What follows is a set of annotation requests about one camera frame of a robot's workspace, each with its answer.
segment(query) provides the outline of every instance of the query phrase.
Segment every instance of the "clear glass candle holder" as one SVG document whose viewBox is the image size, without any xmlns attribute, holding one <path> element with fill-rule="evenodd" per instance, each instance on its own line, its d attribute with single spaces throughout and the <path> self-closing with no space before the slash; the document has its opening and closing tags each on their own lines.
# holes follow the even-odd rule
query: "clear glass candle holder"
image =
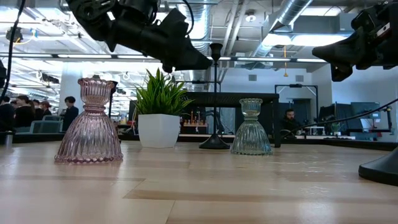
<svg viewBox="0 0 398 224">
<path fill-rule="evenodd" d="M 271 155 L 272 149 L 266 131 L 258 122 L 262 99 L 242 99 L 244 122 L 235 134 L 231 153 L 249 156 Z"/>
<path fill-rule="evenodd" d="M 121 160 L 118 133 L 105 114 L 114 83 L 97 78 L 81 78 L 80 97 L 84 112 L 75 118 L 63 137 L 56 162 L 91 163 Z"/>
</svg>

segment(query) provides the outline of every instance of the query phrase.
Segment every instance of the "wood grain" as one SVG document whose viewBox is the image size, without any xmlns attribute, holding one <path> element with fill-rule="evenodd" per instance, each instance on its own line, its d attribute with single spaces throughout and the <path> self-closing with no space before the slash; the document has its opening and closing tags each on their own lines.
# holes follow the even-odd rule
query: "wood grain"
<svg viewBox="0 0 398 224">
<path fill-rule="evenodd" d="M 282 145 L 273 156 L 145 149 L 122 162 L 55 164 L 59 142 L 0 148 L 0 223 L 398 223 L 398 188 L 358 177 L 386 152 Z"/>
</svg>

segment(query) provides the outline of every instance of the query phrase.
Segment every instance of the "black base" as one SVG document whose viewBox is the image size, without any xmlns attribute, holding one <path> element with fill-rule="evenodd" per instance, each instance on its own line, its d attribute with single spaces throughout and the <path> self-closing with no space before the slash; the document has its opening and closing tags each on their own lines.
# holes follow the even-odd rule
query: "black base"
<svg viewBox="0 0 398 224">
<path fill-rule="evenodd" d="M 398 147 L 380 159 L 360 165 L 358 172 L 362 178 L 398 186 Z"/>
<path fill-rule="evenodd" d="M 200 149 L 229 149 L 217 134 L 212 134 L 205 142 L 199 144 Z"/>
</svg>

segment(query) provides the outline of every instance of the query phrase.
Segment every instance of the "wall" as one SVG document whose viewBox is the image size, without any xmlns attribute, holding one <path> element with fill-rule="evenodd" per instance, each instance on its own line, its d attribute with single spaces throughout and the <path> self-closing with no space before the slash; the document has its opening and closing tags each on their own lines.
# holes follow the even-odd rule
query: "wall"
<svg viewBox="0 0 398 224">
<path fill-rule="evenodd" d="M 367 70 L 355 70 L 346 80 L 332 83 L 333 102 L 380 102 L 384 105 L 398 98 L 398 68 L 383 70 L 381 67 L 371 67 Z M 397 104 L 393 104 L 391 120 L 393 128 L 397 128 Z M 378 128 L 387 128 L 387 114 L 381 113 Z M 391 136 L 383 133 L 379 141 L 397 141 L 397 134 Z"/>
<path fill-rule="evenodd" d="M 254 69 L 246 70 L 244 68 L 229 68 L 223 83 L 221 84 L 222 92 L 238 92 L 238 93 L 275 93 L 275 85 L 295 84 L 296 75 L 304 75 L 303 85 L 311 85 L 311 73 L 307 73 L 306 69 L 288 69 L 289 77 L 284 77 L 285 70 L 274 71 L 271 69 Z M 249 81 L 249 75 L 257 75 L 257 81 Z M 280 94 L 280 102 L 292 101 L 292 98 L 309 98 L 313 95 L 306 88 L 286 88 Z"/>
<path fill-rule="evenodd" d="M 319 108 L 332 104 L 330 66 L 325 65 L 312 73 L 312 85 L 318 86 Z M 312 114 L 316 114 L 316 105 L 312 105 Z"/>
</svg>

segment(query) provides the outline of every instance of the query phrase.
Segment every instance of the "potted plant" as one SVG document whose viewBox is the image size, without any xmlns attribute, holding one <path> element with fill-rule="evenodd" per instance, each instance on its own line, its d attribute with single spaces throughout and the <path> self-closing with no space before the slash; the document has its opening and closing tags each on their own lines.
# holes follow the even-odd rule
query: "potted plant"
<svg viewBox="0 0 398 224">
<path fill-rule="evenodd" d="M 342 128 L 342 125 L 340 123 L 333 123 L 331 124 L 331 131 L 333 135 L 335 136 L 341 136 L 340 129 Z"/>
<path fill-rule="evenodd" d="M 148 70 L 147 88 L 137 87 L 139 139 L 143 147 L 174 147 L 180 133 L 180 114 L 192 100 L 184 100 L 183 83 L 170 82 L 158 69 Z"/>
</svg>

